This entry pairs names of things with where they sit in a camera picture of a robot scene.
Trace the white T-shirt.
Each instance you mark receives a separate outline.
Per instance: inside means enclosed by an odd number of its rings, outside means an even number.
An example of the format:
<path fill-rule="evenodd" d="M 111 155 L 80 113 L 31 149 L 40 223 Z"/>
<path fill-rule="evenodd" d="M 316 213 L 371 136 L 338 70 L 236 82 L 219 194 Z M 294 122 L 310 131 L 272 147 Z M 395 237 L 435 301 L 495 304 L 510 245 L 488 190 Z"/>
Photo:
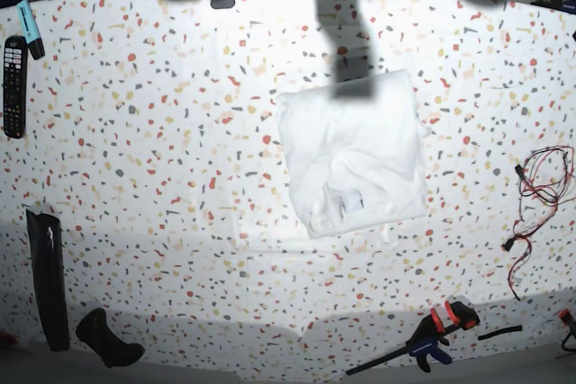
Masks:
<path fill-rule="evenodd" d="M 426 215 L 420 120 L 405 70 L 278 98 L 293 209 L 312 238 Z"/>

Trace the black and orange bar clamp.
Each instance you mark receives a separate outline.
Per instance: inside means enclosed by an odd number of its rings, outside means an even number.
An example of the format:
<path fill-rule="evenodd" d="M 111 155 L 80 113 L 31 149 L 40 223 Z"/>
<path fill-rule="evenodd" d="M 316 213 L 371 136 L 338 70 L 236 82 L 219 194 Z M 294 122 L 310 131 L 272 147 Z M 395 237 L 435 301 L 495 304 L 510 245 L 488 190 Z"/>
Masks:
<path fill-rule="evenodd" d="M 462 301 L 445 302 L 445 309 L 451 319 L 449 326 L 444 326 L 437 311 L 432 308 L 430 313 L 421 319 L 410 339 L 399 349 L 346 371 L 347 376 L 356 375 L 371 368 L 408 355 L 417 362 L 425 373 L 430 373 L 428 356 L 444 365 L 453 362 L 453 358 L 438 345 L 448 346 L 447 337 L 458 330 L 469 330 L 480 324 L 480 318 L 473 308 Z"/>

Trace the long black cylindrical case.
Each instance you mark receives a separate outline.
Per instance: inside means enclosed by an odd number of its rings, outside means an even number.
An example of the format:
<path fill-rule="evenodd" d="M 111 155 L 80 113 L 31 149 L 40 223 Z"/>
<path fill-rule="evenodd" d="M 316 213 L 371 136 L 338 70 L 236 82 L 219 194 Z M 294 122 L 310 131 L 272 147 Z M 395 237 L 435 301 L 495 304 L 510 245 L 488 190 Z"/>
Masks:
<path fill-rule="evenodd" d="M 60 221 L 49 214 L 35 214 L 26 210 L 26 223 L 42 330 L 49 349 L 52 352 L 64 352 L 70 347 L 70 337 Z"/>

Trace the black game controller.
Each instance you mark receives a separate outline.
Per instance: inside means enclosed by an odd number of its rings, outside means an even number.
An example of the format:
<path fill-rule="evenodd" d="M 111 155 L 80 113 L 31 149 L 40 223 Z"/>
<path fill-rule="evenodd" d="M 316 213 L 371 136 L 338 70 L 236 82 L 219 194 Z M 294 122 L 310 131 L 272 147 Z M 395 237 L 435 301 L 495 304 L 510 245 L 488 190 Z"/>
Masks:
<path fill-rule="evenodd" d="M 131 366 L 145 353 L 141 344 L 125 343 L 113 333 L 103 308 L 92 310 L 80 321 L 76 336 L 101 358 L 107 368 Z"/>

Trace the short black rod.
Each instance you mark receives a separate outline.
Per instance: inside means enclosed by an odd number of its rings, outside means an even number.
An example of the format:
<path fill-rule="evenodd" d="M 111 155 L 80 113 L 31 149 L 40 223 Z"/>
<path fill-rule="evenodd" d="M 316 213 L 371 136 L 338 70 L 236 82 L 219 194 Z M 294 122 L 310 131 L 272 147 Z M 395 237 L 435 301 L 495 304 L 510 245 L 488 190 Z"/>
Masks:
<path fill-rule="evenodd" d="M 509 326 L 509 327 L 504 327 L 504 328 L 500 328 L 497 330 L 493 330 L 489 333 L 483 334 L 483 335 L 478 335 L 477 340 L 478 341 L 484 341 L 484 340 L 488 340 L 491 339 L 493 337 L 496 336 L 500 336 L 500 335 L 508 335 L 508 334 L 514 334 L 514 333 L 519 333 L 523 331 L 523 326 Z"/>

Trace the light blue box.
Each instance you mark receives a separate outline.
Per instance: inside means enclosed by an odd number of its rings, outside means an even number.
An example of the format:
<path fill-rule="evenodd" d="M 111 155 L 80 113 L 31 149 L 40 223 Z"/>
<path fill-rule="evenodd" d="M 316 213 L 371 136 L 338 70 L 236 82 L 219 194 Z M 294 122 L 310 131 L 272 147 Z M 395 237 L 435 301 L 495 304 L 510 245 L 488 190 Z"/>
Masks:
<path fill-rule="evenodd" d="M 34 60 L 45 56 L 43 41 L 32 13 L 32 8 L 28 0 L 22 0 L 16 6 L 18 16 L 22 26 L 22 33 L 26 39 L 29 51 Z"/>

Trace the black TV remote control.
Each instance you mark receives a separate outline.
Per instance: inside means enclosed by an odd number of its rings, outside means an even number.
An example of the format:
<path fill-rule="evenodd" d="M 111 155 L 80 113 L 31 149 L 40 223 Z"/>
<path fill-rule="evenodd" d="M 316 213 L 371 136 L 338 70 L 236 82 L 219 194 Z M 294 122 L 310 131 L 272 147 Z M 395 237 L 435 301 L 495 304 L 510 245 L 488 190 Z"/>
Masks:
<path fill-rule="evenodd" d="M 10 36 L 1 58 L 3 67 L 4 133 L 9 138 L 25 135 L 28 48 L 23 36 Z"/>

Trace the orange clamp at table edge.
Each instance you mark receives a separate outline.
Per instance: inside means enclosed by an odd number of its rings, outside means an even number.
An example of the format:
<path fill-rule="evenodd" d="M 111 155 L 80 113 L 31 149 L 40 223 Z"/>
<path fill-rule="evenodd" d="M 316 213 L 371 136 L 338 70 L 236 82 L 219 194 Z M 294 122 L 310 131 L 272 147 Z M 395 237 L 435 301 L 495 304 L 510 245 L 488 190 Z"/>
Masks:
<path fill-rule="evenodd" d="M 559 318 L 562 323 L 568 328 L 568 334 L 563 338 L 561 347 L 567 353 L 576 353 L 576 348 L 569 345 L 569 342 L 576 338 L 576 323 L 575 318 L 572 316 L 568 309 L 564 309 L 559 313 Z"/>

